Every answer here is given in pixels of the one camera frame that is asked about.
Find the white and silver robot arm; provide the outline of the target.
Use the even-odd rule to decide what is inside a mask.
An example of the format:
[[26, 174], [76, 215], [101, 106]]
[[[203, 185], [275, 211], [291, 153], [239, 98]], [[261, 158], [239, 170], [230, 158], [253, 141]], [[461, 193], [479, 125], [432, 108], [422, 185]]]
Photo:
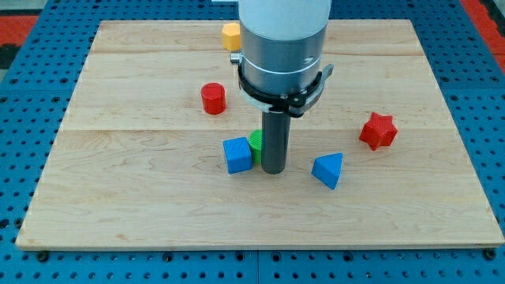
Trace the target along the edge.
[[241, 50], [230, 60], [246, 101], [301, 117], [321, 97], [333, 65], [320, 68], [331, 0], [240, 0]]

